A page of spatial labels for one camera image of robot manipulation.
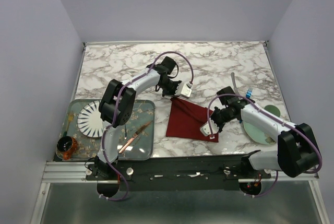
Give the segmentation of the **dark red cloth napkin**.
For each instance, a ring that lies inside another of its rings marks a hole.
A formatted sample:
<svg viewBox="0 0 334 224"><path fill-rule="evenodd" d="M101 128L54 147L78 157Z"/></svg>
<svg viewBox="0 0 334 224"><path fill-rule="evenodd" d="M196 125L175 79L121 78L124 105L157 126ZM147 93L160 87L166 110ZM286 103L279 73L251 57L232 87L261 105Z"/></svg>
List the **dark red cloth napkin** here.
<svg viewBox="0 0 334 224"><path fill-rule="evenodd" d="M200 131L200 127L207 120L207 108L179 98L171 98L170 100L172 104L166 137L194 139L212 143L219 142L217 135L214 139L210 139L209 136L204 136Z"/></svg>

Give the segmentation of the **blue handled fork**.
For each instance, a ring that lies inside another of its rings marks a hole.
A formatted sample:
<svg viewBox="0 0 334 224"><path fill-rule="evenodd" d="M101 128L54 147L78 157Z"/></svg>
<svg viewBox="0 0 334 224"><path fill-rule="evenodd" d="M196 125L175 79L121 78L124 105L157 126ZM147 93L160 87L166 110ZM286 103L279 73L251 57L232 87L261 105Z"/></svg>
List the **blue handled fork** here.
<svg viewBox="0 0 334 224"><path fill-rule="evenodd" d="M253 93L253 88L249 87L247 92L246 92L246 98L249 99L252 96L252 93Z"/></svg>

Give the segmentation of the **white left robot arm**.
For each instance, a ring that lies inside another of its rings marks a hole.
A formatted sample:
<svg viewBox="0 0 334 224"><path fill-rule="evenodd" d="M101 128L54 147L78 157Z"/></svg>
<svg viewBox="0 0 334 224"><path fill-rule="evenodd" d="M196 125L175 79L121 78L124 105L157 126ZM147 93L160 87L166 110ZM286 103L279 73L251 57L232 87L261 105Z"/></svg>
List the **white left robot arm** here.
<svg viewBox="0 0 334 224"><path fill-rule="evenodd" d="M178 68L176 61L166 56L161 63L154 60L142 72L123 81L113 79L109 82L99 105L100 117L104 126L101 145L94 165L98 174L105 180L118 175L126 180L117 170L114 161L118 159L118 141L121 128L129 120L137 95L151 87L160 87L164 96L180 96L181 81L173 81L172 71Z"/></svg>

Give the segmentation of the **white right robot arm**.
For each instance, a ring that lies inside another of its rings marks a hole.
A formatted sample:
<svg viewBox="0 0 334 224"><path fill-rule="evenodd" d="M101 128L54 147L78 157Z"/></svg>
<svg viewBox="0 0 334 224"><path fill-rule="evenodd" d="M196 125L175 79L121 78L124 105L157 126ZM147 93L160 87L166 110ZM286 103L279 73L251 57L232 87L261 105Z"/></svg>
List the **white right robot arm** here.
<svg viewBox="0 0 334 224"><path fill-rule="evenodd" d="M216 98L224 108L207 111L207 120L200 128L203 135L214 138L226 123L241 120L255 126L277 144L276 151L256 150L243 156L240 172L244 177L252 178L259 170L267 169L295 178L302 173L317 173L322 168L323 159L309 125L285 121L254 100L237 95L231 87L218 91Z"/></svg>

